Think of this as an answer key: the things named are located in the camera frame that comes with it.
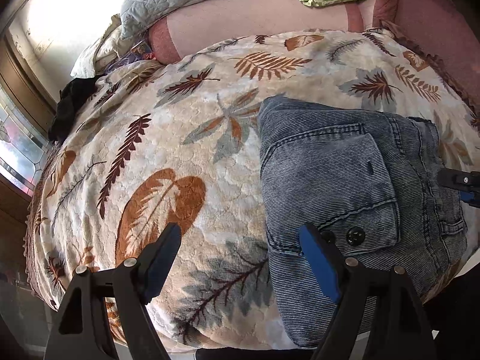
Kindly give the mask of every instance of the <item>button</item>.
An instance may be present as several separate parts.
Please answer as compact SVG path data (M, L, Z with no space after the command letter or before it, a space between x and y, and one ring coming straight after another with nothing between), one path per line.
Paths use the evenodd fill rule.
M358 226L352 227L346 234L346 241L351 246L361 245L365 240L365 231Z
M335 243L335 234L330 230L323 230L320 232L320 237L327 242L327 244Z

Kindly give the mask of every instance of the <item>jeans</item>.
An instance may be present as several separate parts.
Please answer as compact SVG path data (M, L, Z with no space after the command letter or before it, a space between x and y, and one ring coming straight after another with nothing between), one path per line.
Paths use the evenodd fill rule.
M335 309L302 254L305 222L333 232L344 256L366 267L403 266L419 295L462 256L467 225L458 191L436 182L443 164L430 121L275 96L262 103L258 126L270 274L298 346L316 346Z

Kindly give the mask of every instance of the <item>floral bedspread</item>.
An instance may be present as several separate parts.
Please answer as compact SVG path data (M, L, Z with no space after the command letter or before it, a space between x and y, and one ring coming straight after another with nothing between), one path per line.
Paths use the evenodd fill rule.
M181 249L147 306L169 351L294 347L269 280L256 120L263 99L285 93L432 119L445 164L480 167L470 109L386 30L225 40L167 67L130 64L97 85L35 191L30 282L57 309L76 266L114 268L178 222ZM474 209L464 206L464 215L469 246L457 269L480 228ZM122 342L114 299L106 304Z

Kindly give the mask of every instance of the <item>silver bolt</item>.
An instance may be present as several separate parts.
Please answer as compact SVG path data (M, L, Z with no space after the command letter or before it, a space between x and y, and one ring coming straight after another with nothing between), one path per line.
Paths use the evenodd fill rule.
M348 266L357 266L359 264L359 261L357 259L354 259L353 257L347 257L345 259L345 263Z
M86 265L79 265L78 267L75 268L75 272L77 275L84 274L87 271L87 266Z
M403 275L405 273L405 268L399 265L393 267L393 270L396 274Z
M136 263L137 259L135 257L130 257L123 262L123 265L130 268L132 266L135 266Z

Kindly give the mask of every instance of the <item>window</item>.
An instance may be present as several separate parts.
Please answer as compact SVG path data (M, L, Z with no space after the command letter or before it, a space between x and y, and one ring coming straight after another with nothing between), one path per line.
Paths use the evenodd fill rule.
M50 148L0 86L0 174L32 196Z

